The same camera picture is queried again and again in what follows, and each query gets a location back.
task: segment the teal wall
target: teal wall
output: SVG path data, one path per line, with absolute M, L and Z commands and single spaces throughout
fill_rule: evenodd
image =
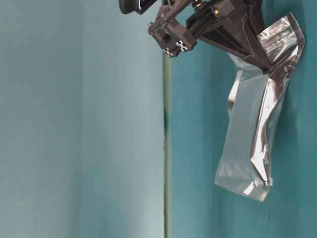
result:
M 229 56 L 200 42 L 194 51 L 168 60 L 168 238 L 317 236 L 316 10 L 310 0 L 264 1 L 267 24 L 291 11 L 306 36 L 276 132 L 274 186 L 265 203 L 213 184 L 235 79 Z
M 1 238 L 163 237 L 157 7 L 1 2 Z
M 1 1 L 2 238 L 77 237 L 81 10 L 75 0 Z
M 84 4 L 80 238 L 162 238 L 162 52 L 147 34 L 158 5 L 122 15 Z

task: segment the black mount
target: black mount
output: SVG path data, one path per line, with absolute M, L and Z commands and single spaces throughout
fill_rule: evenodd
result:
M 119 3 L 123 13 L 142 14 L 155 1 L 119 0 Z M 190 4 L 195 12 L 183 26 L 176 16 Z M 267 70 L 271 64 L 257 39 L 265 29 L 261 6 L 262 0 L 165 0 L 155 22 L 149 24 L 148 33 L 169 57 L 191 51 L 200 39 Z

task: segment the screw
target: screw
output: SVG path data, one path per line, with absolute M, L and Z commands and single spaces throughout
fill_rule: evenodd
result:
M 218 9 L 218 8 L 215 8 L 215 9 L 214 9 L 214 13 L 215 13 L 216 15 L 220 15 L 219 9 Z

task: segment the metallic pouch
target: metallic pouch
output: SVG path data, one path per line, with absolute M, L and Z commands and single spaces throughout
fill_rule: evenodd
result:
M 230 124 L 215 183 L 264 201 L 272 186 L 270 151 L 290 78 L 304 48 L 292 14 L 257 35 L 273 67 L 267 74 L 232 56 L 238 72 L 228 99 Z

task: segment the silver foil bag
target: silver foil bag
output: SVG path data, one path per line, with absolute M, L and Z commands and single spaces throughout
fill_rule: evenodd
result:
M 272 186 L 275 130 L 290 78 L 304 47 L 303 33 L 292 14 L 258 36 L 273 65 L 267 74 L 231 56 L 237 77 L 228 99 L 230 124 L 215 183 L 264 201 Z

